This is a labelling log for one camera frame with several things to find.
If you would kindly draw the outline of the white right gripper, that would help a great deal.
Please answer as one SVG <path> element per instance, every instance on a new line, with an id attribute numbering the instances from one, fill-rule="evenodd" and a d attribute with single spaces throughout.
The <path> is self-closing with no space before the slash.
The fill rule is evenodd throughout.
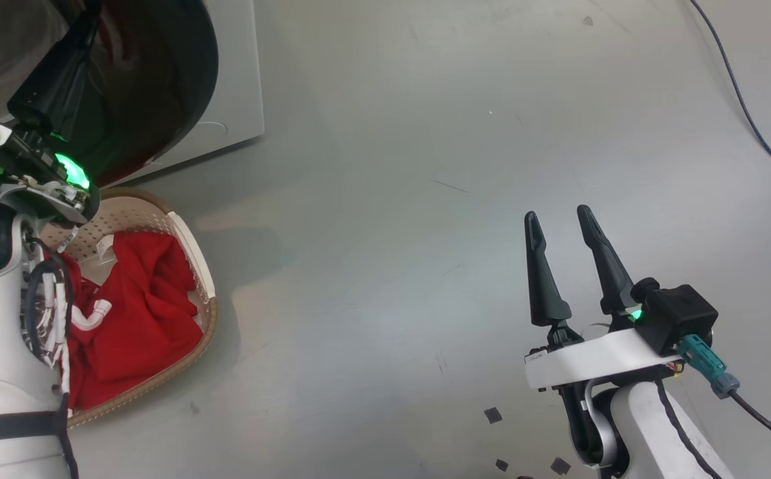
<path id="1" fill-rule="evenodd" d="M 580 204 L 577 218 L 583 241 L 594 257 L 602 312 L 627 313 L 637 306 L 631 297 L 631 276 L 589 206 Z M 531 322 L 550 327 L 547 346 L 525 357 L 524 372 L 531 388 L 551 389 L 680 361 L 674 351 L 667 355 L 655 352 L 634 328 L 585 340 L 568 327 L 571 307 L 561 298 L 547 263 L 547 242 L 536 212 L 526 213 L 524 227 Z"/>

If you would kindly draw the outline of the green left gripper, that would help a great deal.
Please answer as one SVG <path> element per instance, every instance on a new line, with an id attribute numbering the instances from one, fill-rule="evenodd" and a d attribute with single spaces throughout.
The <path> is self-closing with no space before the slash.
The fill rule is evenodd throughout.
<path id="1" fill-rule="evenodd" d="M 84 4 L 7 103 L 20 125 L 41 134 L 73 135 L 100 16 L 99 1 Z M 7 190 L 38 195 L 31 200 L 33 213 L 56 224 L 87 224 L 100 206 L 99 189 L 74 160 L 51 152 L 38 134 L 0 122 L 0 193 Z"/>

